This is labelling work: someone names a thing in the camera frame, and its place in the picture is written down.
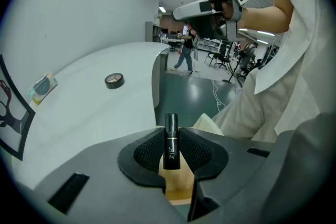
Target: table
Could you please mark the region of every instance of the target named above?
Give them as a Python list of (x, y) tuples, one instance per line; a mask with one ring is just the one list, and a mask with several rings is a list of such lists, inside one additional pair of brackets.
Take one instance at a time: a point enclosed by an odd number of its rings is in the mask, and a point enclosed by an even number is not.
[(221, 41), (219, 41), (219, 40), (217, 40), (217, 39), (208, 39), (208, 38), (204, 38), (204, 40), (206, 40), (206, 41), (210, 41), (210, 42), (213, 42), (213, 43), (217, 43), (217, 44), (222, 44), (222, 42)]
[[(59, 84), (39, 106), (30, 104), (36, 114), (23, 161), (12, 157), (15, 179), (34, 189), (88, 146), (155, 128), (152, 77), (157, 88), (159, 81), (152, 71), (166, 48), (155, 42), (117, 45), (85, 56), (56, 74)], [(115, 72), (124, 75), (125, 84), (110, 90), (104, 79)]]
[(172, 38), (161, 38), (161, 42), (182, 42), (182, 39), (172, 39)]

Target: white cloth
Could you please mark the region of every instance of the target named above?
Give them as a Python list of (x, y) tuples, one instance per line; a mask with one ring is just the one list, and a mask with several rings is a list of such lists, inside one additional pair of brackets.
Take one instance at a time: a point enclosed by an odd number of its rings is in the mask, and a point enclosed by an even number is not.
[[(323, 49), (329, 50), (331, 54), (334, 51), (334, 10), (327, 0), (291, 0), (291, 2), (294, 6), (294, 11), (289, 31), (283, 38), (282, 46), (277, 55), (258, 73), (255, 87), (255, 93), (260, 93), (269, 88), (287, 74), (288, 70), (303, 55), (293, 94), (281, 119), (275, 126), (277, 134), (285, 130), (295, 129), (300, 123), (315, 117), (320, 112), (331, 110), (331, 106), (324, 110), (319, 107), (316, 102), (316, 98), (318, 98), (316, 94), (319, 95), (322, 92), (316, 92), (315, 96), (313, 96), (303, 74), (309, 68), (311, 70), (320, 70), (320, 73), (315, 74), (315, 76), (325, 76), (335, 70), (330, 65), (332, 60), (320, 60), (315, 62), (314, 67), (312, 66), (314, 59)], [(331, 101), (334, 98), (329, 95), (319, 99), (325, 103), (326, 99)]]
[(199, 37), (195, 37), (193, 40), (193, 47), (194, 47), (194, 58), (196, 61), (198, 61), (198, 43), (200, 41)]
[(215, 122), (213, 122), (213, 120), (210, 119), (209, 116), (205, 113), (203, 113), (198, 118), (193, 128), (204, 131), (204, 132), (208, 132), (208, 133), (223, 135), (223, 133), (218, 128), (218, 126), (215, 124)]
[(247, 77), (241, 95), (214, 121), (224, 135), (275, 141), (336, 105), (334, 10), (327, 0), (291, 0), (289, 31), (277, 55)]

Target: black shirt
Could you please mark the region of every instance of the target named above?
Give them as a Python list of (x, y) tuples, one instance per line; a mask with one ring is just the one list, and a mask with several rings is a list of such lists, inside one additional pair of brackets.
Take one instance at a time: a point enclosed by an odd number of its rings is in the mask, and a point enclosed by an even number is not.
[(260, 67), (261, 66), (261, 62), (256, 62), (256, 64), (254, 65), (255, 68)]
[(184, 41), (183, 45), (188, 49), (192, 49), (193, 48), (193, 40), (194, 40), (195, 36), (193, 34), (191, 34), (190, 31), (188, 32), (187, 36), (191, 36), (192, 39), (186, 39)]

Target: black slot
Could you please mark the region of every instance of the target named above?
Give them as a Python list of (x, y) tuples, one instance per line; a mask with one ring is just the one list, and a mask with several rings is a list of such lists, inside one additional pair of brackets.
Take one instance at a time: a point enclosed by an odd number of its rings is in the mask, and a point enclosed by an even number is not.
[(264, 151), (264, 150), (260, 150), (258, 148), (253, 148), (253, 147), (249, 148), (247, 152), (254, 154), (254, 155), (261, 156), (261, 157), (265, 157), (265, 158), (267, 158), (269, 154), (269, 151)]
[(89, 178), (87, 175), (74, 173), (50, 198), (48, 203), (66, 214)]
[(200, 9), (201, 12), (208, 12), (208, 11), (212, 10), (211, 3), (209, 1), (200, 2), (199, 3), (199, 9)]
[(200, 218), (218, 208), (211, 198), (204, 197), (199, 182), (194, 182), (192, 203), (188, 213), (188, 222)]

